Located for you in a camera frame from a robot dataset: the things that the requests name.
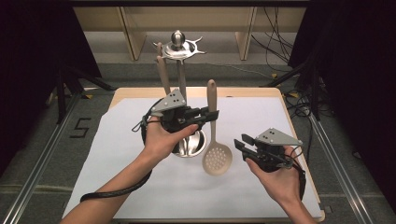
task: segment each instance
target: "white paper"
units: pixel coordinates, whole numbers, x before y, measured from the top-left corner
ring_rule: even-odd
[[[99,189],[139,154],[143,149],[141,135],[131,130],[157,100],[124,99],[103,115],[64,216],[79,203],[83,194]],[[189,106],[204,107],[207,100],[189,98]],[[233,145],[234,139],[242,140],[242,133],[256,137],[270,127],[292,135],[280,99],[220,97],[218,110],[217,141],[233,153],[233,163],[227,173],[221,176],[205,173],[202,166],[204,153],[193,158],[171,154],[153,169],[148,182],[129,196],[115,218],[287,217]],[[209,123],[203,131],[208,146]],[[306,183],[303,202],[313,217],[321,217],[310,181]]]

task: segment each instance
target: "black strap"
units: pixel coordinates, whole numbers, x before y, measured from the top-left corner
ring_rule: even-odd
[[[94,192],[94,193],[88,193],[84,194],[81,199],[79,200],[81,203],[89,200],[89,199],[99,199],[99,198],[113,198],[113,197],[118,197],[124,194],[131,193],[132,191],[135,191],[137,189],[140,189],[146,182],[149,180],[149,177],[151,176],[152,171],[149,171],[148,174],[143,177],[137,184],[127,188],[127,189],[119,189],[119,190],[114,190],[114,191],[109,191],[109,192]]]

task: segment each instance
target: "table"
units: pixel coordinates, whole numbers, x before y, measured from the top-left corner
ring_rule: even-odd
[[[188,102],[191,107],[194,107],[192,105],[199,107],[205,105],[205,95],[206,88],[187,88]],[[131,156],[137,156],[143,144],[139,139],[140,133],[133,135],[130,126],[134,126],[134,121],[139,121],[140,113],[146,113],[147,106],[164,96],[162,88],[120,88],[116,91],[108,112],[102,117],[90,155],[81,170],[64,214],[67,214],[78,203],[82,194],[100,187],[130,162]],[[269,199],[256,176],[248,170],[241,153],[230,145],[230,141],[233,141],[230,135],[240,139],[240,133],[253,130],[256,132],[262,129],[261,125],[255,125],[256,127],[247,130],[251,122],[247,122],[248,124],[244,126],[240,122],[241,119],[236,119],[230,125],[234,126],[235,123],[241,125],[243,126],[241,130],[226,127],[227,123],[230,123],[226,118],[238,111],[238,108],[233,106],[237,102],[239,106],[248,104],[252,108],[243,109],[244,114],[241,118],[251,117],[257,111],[262,114],[268,113],[273,116],[266,116],[264,120],[272,122],[271,125],[277,125],[280,131],[296,137],[289,116],[286,116],[286,107],[280,91],[275,88],[218,88],[218,97],[220,115],[217,127],[219,131],[223,128],[223,132],[218,131],[217,136],[220,142],[228,145],[233,151],[233,164],[230,170],[225,175],[213,177],[203,172],[200,158],[202,153],[187,159],[170,155],[153,170],[148,183],[128,198],[115,215],[116,220],[224,223],[287,219],[283,210]],[[259,124],[262,121],[261,118],[255,118],[255,120]],[[208,126],[203,127],[206,133],[208,133]],[[123,144],[122,139],[134,143]],[[303,202],[313,217],[321,221],[324,219],[324,213],[319,209],[318,193],[304,157],[300,157],[300,163],[306,170],[307,177]]]

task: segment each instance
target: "cable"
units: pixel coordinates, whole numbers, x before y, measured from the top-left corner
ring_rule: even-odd
[[[207,64],[211,64],[211,65],[215,65],[215,66],[231,67],[231,68],[239,70],[239,71],[243,71],[243,72],[247,72],[247,73],[259,74],[259,75],[261,75],[263,77],[266,77],[266,78],[274,80],[272,77],[268,77],[267,75],[265,75],[263,73],[256,72],[256,71],[250,71],[250,70],[246,70],[246,69],[243,69],[243,68],[238,68],[238,67],[236,67],[234,65],[230,65],[230,64],[224,64],[224,63],[207,63]]]
[[[149,177],[151,176],[151,172],[152,171],[149,171],[148,174],[146,174],[137,184],[135,184],[127,189],[120,189],[120,190],[114,190],[114,191],[109,191],[109,192],[88,193],[88,194],[84,194],[79,201],[82,203],[89,199],[113,198],[113,197],[118,197],[118,196],[121,196],[124,194],[131,193],[132,191],[140,189],[144,184],[146,184],[146,182],[149,180]]]
[[[274,68],[271,64],[268,63],[268,51],[270,51],[270,52],[272,52],[273,54],[275,54],[275,56],[277,56],[277,57],[278,57],[279,59],[281,59],[283,62],[288,63],[288,62],[289,62],[289,58],[290,58],[290,54],[289,54],[288,50],[286,49],[286,47],[289,47],[289,48],[292,49],[292,44],[289,43],[288,41],[286,41],[286,40],[280,35],[280,33],[279,33],[279,26],[278,26],[278,22],[277,22],[278,11],[279,11],[278,7],[275,8],[275,11],[276,11],[276,12],[275,12],[275,22],[272,22],[272,20],[270,19],[269,15],[268,15],[268,13],[267,13],[267,11],[266,11],[266,8],[264,7],[263,9],[264,9],[265,15],[266,15],[266,17],[267,17],[268,21],[270,22],[271,27],[272,27],[272,29],[273,29],[271,35],[268,35],[267,33],[265,33],[266,35],[268,35],[268,36],[270,37],[270,40],[268,41],[267,46],[264,46],[264,44],[262,44],[254,35],[252,35],[252,38],[253,38],[262,48],[265,49],[265,61],[266,61],[266,63],[268,64],[269,67],[271,67],[271,68],[272,68],[273,70],[275,70],[275,71],[279,71],[279,72],[289,72],[289,71],[285,71],[285,70],[281,70],[281,69],[276,69],[276,68]],[[278,52],[276,52],[276,51],[274,51],[274,50],[272,50],[272,49],[269,48],[269,46],[270,46],[272,40],[274,40],[274,41],[276,41],[276,42],[279,43],[279,46],[280,46],[280,49],[282,50],[282,54],[283,54],[283,55],[281,55],[280,53],[278,53]]]
[[[293,104],[289,100],[289,97],[292,93],[300,93],[301,94],[301,96],[298,98],[296,104]],[[290,119],[293,119],[294,117],[297,116],[297,117],[307,118],[309,121],[310,129],[309,129],[308,144],[306,146],[306,157],[305,157],[306,164],[309,165],[310,151],[311,151],[312,139],[313,139],[313,124],[312,124],[312,121],[309,119],[309,116],[311,115],[312,109],[309,109],[309,112],[306,113],[306,108],[308,106],[311,106],[311,104],[302,102],[302,100],[304,98],[308,97],[309,94],[302,90],[291,90],[291,91],[287,91],[286,93],[284,93],[284,95],[285,95],[285,102],[289,105],[287,107],[287,109],[290,110],[290,109],[294,108],[294,112],[290,115]]]

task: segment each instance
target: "hand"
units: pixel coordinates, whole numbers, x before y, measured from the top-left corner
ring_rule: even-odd
[[[146,145],[143,151],[158,161],[168,157],[181,139],[190,136],[198,129],[197,124],[192,124],[177,133],[169,133],[163,128],[160,122],[155,122],[156,120],[160,119],[157,117],[151,117],[149,119],[149,121],[154,122],[148,124]]]
[[[290,155],[293,148],[284,147],[285,154]],[[247,159],[250,171],[259,178],[268,195],[277,203],[291,203],[300,201],[300,182],[295,168],[280,168],[272,173],[265,173],[253,160]]]
[[[284,148],[286,155],[296,156],[292,147]],[[298,171],[294,167],[265,173],[253,160],[247,159],[247,164],[251,172],[262,182],[268,195],[279,203],[293,223],[316,223],[300,200],[300,181]]]

